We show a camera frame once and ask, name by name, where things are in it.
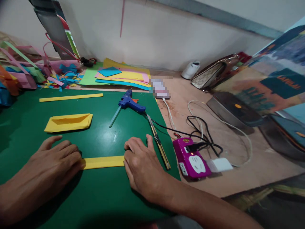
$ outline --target green cutting mat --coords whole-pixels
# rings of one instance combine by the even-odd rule
[[[36,152],[42,141],[52,136],[44,132],[49,117],[93,114],[89,129],[63,132],[63,140],[77,144],[83,158],[124,155],[124,143],[135,136],[146,142],[152,134],[148,120],[130,108],[121,110],[112,128],[109,122],[124,92],[103,92],[104,97],[39,102],[39,98],[96,94],[101,91],[41,89],[27,91],[0,113],[0,184],[6,182]],[[152,119],[165,125],[151,93],[134,93],[134,99],[146,106]],[[172,141],[166,130],[157,128],[171,164],[169,171],[180,179]],[[164,168],[157,146],[158,158]],[[22,222],[41,228],[125,228],[172,213],[150,204],[131,190],[124,167],[92,169],[80,172],[53,200]]]

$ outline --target desk surface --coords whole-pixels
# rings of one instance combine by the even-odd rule
[[[199,100],[206,103],[212,96],[195,88],[190,84],[189,80],[183,79],[179,73],[174,74],[171,79],[169,79],[168,74],[161,72],[152,73],[153,77],[164,79],[165,86],[171,93],[171,99],[167,100],[167,103],[171,109],[177,130],[191,133],[194,129],[186,123],[186,117],[191,115],[187,108],[188,102]],[[170,127],[168,111],[164,102],[158,100],[158,106],[166,125]],[[212,117],[205,110],[207,109],[211,112],[207,106],[202,104],[202,107],[190,104],[193,114],[207,122],[214,142],[223,147],[223,156],[234,164],[241,164],[246,161],[247,151],[243,142],[248,147],[247,139],[244,136],[235,134],[228,126]],[[198,182],[187,182],[180,174],[181,180],[218,197],[226,197],[305,173],[305,163],[296,162],[281,156],[269,146],[258,128],[254,128],[254,130],[254,133],[249,135],[253,145],[253,158],[247,165]],[[200,153],[204,159],[216,158],[211,149],[203,149]]]
[[[27,162],[46,138],[58,134],[62,140],[77,144],[83,158],[124,155],[124,143],[136,136],[146,142],[151,134],[148,120],[131,109],[122,109],[109,128],[124,92],[103,92],[104,97],[39,102],[39,98],[94,94],[85,90],[41,89],[26,91],[17,101],[0,113],[0,184],[6,182]],[[146,112],[165,125],[156,100],[151,93],[134,93]],[[44,128],[52,116],[93,114],[89,129],[46,133]],[[167,132],[157,130],[172,169],[168,172],[179,179],[176,155]],[[164,167],[156,144],[157,156]],[[122,228],[135,222],[147,222],[172,213],[150,204],[131,190],[124,167],[85,170],[64,190],[22,222],[55,228],[62,222],[66,228]]]

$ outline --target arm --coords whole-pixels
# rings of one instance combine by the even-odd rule
[[[147,147],[139,138],[125,143],[125,168],[130,186],[148,201],[185,215],[209,228],[262,228],[244,212],[222,199],[188,186],[166,173],[147,136]]]
[[[46,139],[24,167],[0,186],[0,227],[22,220],[56,196],[83,169],[76,145],[62,136]]]

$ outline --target folded yellow paper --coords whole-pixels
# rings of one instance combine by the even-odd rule
[[[39,102],[50,102],[50,101],[69,100],[69,99],[94,98],[94,97],[102,97],[102,96],[103,96],[103,93],[89,94],[89,95],[61,96],[61,97],[52,97],[52,98],[41,98],[41,99],[39,99]]]
[[[124,156],[94,157],[82,159],[82,163],[86,164],[84,170],[124,166],[123,161]]]
[[[45,132],[54,133],[77,129],[86,129],[90,126],[93,114],[72,114],[50,117]]]

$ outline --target wooden table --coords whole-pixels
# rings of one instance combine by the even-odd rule
[[[189,80],[180,76],[180,72],[173,73],[151,70],[151,75],[152,78],[163,79],[165,86],[171,93],[171,99],[167,100],[167,103],[171,109],[177,130],[191,133],[194,129],[186,123],[187,116],[191,115],[187,107],[188,102],[191,100],[199,100],[206,103],[212,96],[195,88],[190,84]],[[129,88],[129,86],[122,85],[82,87],[82,89],[107,91],[126,91]],[[134,92],[145,92],[136,88],[132,90]],[[166,125],[171,127],[168,111],[164,102],[158,100],[158,106]],[[199,116],[207,122],[214,142],[224,149],[224,153],[222,154],[224,157],[234,164],[242,164],[247,160],[249,143],[244,136],[237,135],[228,126],[212,117],[205,109],[209,112],[212,111],[204,104],[201,104],[201,106],[190,104],[190,108],[195,116]],[[168,133],[174,140],[173,132],[169,130]],[[250,134],[249,137],[253,145],[253,158],[247,165],[210,176],[197,182],[187,182],[179,170],[181,180],[190,186],[218,197],[226,197],[305,173],[305,163],[290,160],[275,152],[269,146],[258,128],[254,128],[254,133]],[[200,153],[206,160],[216,158],[211,149],[203,149]]]

